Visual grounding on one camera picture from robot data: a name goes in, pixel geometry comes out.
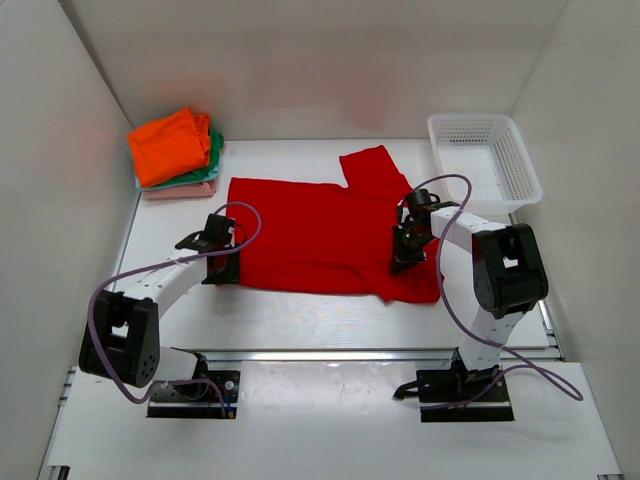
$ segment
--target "red cloth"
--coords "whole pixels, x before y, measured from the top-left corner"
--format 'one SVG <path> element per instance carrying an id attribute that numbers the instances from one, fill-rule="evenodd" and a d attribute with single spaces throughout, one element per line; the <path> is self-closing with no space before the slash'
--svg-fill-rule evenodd
<path id="1" fill-rule="evenodd" d="M 240 284 L 289 292 L 374 293 L 385 302 L 434 303 L 437 244 L 427 262 L 391 275 L 395 208 L 411 187 L 383 147 L 340 157 L 349 186 L 233 178 L 229 201 L 253 205 L 262 233 L 242 251 Z M 228 215 L 255 232 L 246 208 Z"/>

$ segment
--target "gray wall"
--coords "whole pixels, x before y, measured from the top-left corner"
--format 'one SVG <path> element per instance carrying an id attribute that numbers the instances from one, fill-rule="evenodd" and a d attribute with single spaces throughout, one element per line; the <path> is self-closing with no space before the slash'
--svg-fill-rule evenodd
<path id="1" fill-rule="evenodd" d="M 640 2 L 570 0 L 515 109 L 545 196 L 535 230 L 569 358 L 640 478 Z"/>
<path id="2" fill-rule="evenodd" d="M 63 0 L 134 126 L 191 105 L 231 139 L 426 137 L 511 112 L 566 0 Z"/>
<path id="3" fill-rule="evenodd" d="M 0 478 L 36 478 L 132 213 L 129 125 L 55 0 L 0 1 Z"/>

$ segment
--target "green cloth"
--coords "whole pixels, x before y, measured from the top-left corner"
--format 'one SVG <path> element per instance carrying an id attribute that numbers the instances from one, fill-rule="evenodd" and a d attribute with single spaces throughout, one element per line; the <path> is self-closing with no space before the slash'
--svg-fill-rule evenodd
<path id="1" fill-rule="evenodd" d="M 212 132 L 211 147 L 209 148 L 209 165 L 170 178 L 166 182 L 162 182 L 151 188 L 141 188 L 136 178 L 136 188 L 141 191 L 160 190 L 163 188 L 177 187 L 178 185 L 187 185 L 190 183 L 208 182 L 209 180 L 213 180 L 218 176 L 218 163 L 220 162 L 220 153 L 223 148 L 224 136 L 221 133 Z"/>

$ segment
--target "orange cloth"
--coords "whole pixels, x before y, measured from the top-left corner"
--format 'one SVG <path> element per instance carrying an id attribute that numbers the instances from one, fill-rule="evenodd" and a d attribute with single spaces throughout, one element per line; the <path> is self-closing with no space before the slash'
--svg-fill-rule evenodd
<path id="1" fill-rule="evenodd" d="M 184 108 L 134 130 L 127 138 L 143 188 L 209 165 L 209 115 Z"/>

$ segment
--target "white basket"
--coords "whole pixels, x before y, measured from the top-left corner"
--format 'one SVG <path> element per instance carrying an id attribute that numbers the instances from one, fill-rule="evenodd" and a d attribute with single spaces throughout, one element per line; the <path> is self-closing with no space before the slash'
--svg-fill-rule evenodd
<path id="1" fill-rule="evenodd" d="M 538 177 L 510 117 L 451 113 L 432 115 L 427 123 L 440 173 L 459 173 L 471 180 L 467 210 L 505 214 L 540 201 Z M 460 203 L 464 199 L 462 181 L 447 179 L 444 184 L 450 200 Z"/>

